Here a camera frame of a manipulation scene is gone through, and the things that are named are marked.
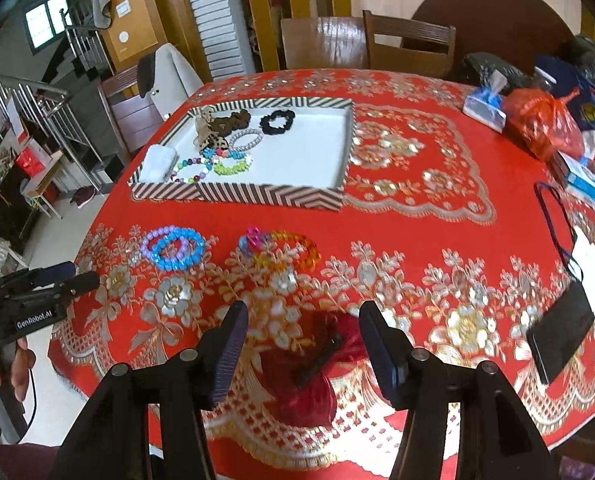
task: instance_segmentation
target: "black strap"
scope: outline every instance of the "black strap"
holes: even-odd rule
[[[546,224],[548,225],[548,230],[551,233],[551,240],[553,241],[553,244],[557,249],[557,253],[560,255],[560,259],[564,264],[564,269],[574,280],[581,281],[583,280],[584,273],[581,270],[580,264],[575,261],[575,258],[573,258],[573,255],[569,251],[562,247],[561,243],[557,239],[557,235],[555,234],[555,227],[553,226],[553,221],[551,220],[551,214],[548,212],[548,208],[546,207],[546,202],[544,200],[543,190],[545,189],[548,190],[548,192],[552,195],[555,201],[559,204],[560,209],[562,210],[562,214],[564,215],[564,219],[566,220],[566,224],[569,227],[569,232],[571,234],[571,239],[573,240],[573,245],[575,245],[575,242],[577,241],[577,235],[575,234],[573,226],[569,221],[569,217],[566,214],[566,209],[564,208],[564,204],[562,204],[562,199],[560,199],[559,192],[553,186],[547,184],[546,182],[536,182],[535,184],[533,184],[535,196],[537,197],[537,201],[539,202],[540,208],[542,208],[542,213],[545,216]],[[579,269],[579,278],[573,272],[571,272],[571,269],[569,268],[571,263],[575,264],[575,266],[577,266],[577,268]]]

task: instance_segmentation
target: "white paper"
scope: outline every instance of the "white paper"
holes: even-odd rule
[[[10,119],[10,125],[13,127],[13,131],[15,135],[19,137],[22,133],[24,133],[24,125],[21,123],[20,114],[17,111],[17,107],[15,106],[15,101],[11,97],[6,103],[6,113],[8,114],[8,118]]]
[[[577,235],[577,240],[571,254],[583,273],[581,286],[584,288],[591,310],[595,315],[595,245],[589,242],[579,227],[575,226],[573,230]],[[578,267],[575,264],[569,264],[569,268],[579,279]]]
[[[12,148],[17,155],[21,153],[22,145],[20,144],[20,141],[13,132],[12,128],[6,131],[6,135],[4,135],[4,138],[2,139],[0,148]]]

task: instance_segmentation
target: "brown scrunchie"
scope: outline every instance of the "brown scrunchie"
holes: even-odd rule
[[[233,112],[230,117],[216,117],[209,128],[220,137],[229,136],[233,130],[244,130],[250,124],[250,113],[247,110]]]

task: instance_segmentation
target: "white shutter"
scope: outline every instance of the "white shutter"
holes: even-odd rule
[[[241,0],[190,0],[214,79],[254,73]]]

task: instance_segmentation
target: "round wooden table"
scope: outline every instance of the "round wooden table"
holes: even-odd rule
[[[49,356],[56,370],[90,395],[117,362],[145,367],[194,346],[239,298],[249,310],[247,344],[229,396],[205,414],[216,471],[237,479],[279,474],[275,469],[284,470],[282,478],[388,477],[404,414],[381,399],[368,362],[329,374],[338,409],[328,428],[278,422],[261,367],[269,349],[299,355],[317,345],[314,313],[356,314],[372,299],[392,326],[444,361],[469,367],[495,361],[546,443],[568,436],[595,414],[595,330],[544,389],[525,333],[567,285],[533,193],[533,183],[549,175],[544,164],[462,114],[470,90],[356,70],[263,73],[205,85],[154,141],[197,105],[273,96],[353,99],[357,130],[343,208],[138,202],[126,180],[142,152],[77,257],[82,271],[100,273],[101,286],[55,328]],[[563,199],[573,224],[595,243],[595,213]],[[564,219],[553,217],[567,239]],[[171,224],[206,237],[202,269],[160,272],[141,257],[141,238]],[[321,262],[295,287],[278,289],[236,249],[252,226],[306,235]],[[455,468],[459,407],[449,413],[447,475]],[[151,413],[151,442],[158,446],[156,416]]]

